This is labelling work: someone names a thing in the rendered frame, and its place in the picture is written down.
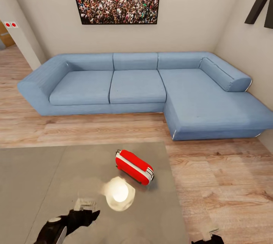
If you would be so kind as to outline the radio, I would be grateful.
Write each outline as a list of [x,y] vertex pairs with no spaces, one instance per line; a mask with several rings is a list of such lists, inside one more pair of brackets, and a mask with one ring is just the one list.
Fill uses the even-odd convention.
[[127,150],[116,152],[117,169],[122,170],[137,183],[148,185],[154,178],[152,166]]

